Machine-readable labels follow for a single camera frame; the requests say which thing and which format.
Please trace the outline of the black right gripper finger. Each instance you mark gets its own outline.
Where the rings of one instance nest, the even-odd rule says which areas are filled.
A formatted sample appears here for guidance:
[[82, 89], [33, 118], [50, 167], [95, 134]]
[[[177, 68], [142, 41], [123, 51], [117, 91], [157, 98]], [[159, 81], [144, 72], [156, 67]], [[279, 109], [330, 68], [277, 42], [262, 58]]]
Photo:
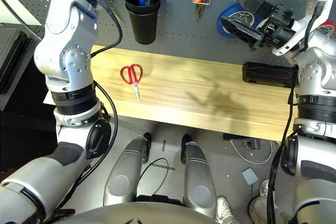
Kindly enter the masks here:
[[274, 5], [265, 0], [236, 0], [240, 6], [252, 14], [271, 14]]
[[249, 46], [260, 46], [263, 33], [249, 27], [240, 20], [231, 17], [221, 17], [221, 22], [227, 32], [247, 43]]

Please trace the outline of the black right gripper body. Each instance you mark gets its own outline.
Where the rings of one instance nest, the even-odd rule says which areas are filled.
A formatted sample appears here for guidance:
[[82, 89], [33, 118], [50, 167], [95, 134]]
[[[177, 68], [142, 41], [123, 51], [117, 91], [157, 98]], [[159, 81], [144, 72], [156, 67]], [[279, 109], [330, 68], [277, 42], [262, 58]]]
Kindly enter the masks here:
[[293, 11], [286, 9], [283, 3], [275, 5], [266, 22], [259, 28], [259, 31], [263, 33], [259, 45], [281, 48], [295, 34], [292, 29], [294, 21]]

